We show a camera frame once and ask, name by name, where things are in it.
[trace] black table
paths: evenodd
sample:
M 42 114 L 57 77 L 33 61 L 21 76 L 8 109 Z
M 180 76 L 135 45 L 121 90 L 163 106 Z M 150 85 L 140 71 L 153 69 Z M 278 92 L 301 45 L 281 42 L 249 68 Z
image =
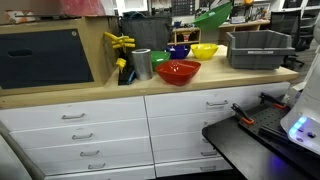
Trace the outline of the black table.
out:
M 251 115 L 255 111 L 257 109 L 247 113 Z M 231 117 L 204 128 L 202 134 L 244 177 L 249 180 L 312 179 L 247 134 L 238 122 L 239 119 Z

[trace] green bowl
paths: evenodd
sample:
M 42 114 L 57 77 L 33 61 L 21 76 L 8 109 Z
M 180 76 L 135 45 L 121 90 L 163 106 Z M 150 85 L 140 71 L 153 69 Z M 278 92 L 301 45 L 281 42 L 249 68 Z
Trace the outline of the green bowl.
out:
M 164 51 L 151 51 L 152 68 L 155 71 L 160 64 L 169 61 L 170 53 Z

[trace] white device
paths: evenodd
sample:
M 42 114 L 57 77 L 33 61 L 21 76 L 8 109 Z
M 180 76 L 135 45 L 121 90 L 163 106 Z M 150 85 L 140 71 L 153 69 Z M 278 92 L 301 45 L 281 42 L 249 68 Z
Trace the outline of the white device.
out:
M 314 31 L 320 44 L 320 20 Z M 320 46 L 313 67 L 309 70 L 306 86 L 291 111 L 281 120 L 288 138 L 320 155 Z

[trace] red bowl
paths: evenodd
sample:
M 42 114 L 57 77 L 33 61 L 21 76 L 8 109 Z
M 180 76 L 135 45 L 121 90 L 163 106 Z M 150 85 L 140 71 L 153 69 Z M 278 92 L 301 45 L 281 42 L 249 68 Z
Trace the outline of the red bowl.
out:
M 170 60 L 156 67 L 159 76 L 169 84 L 184 86 L 190 82 L 201 64 L 193 61 Z

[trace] green object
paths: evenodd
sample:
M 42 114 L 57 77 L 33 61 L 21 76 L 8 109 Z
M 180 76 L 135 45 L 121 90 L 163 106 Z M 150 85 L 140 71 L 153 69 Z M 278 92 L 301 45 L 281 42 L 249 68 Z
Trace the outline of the green object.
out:
M 151 51 L 152 68 L 155 71 L 160 64 L 169 61 L 170 53 L 164 51 Z
M 193 24 L 199 27 L 202 31 L 217 29 L 226 21 L 230 15 L 231 9 L 232 3 L 225 3 L 202 14 L 193 22 Z

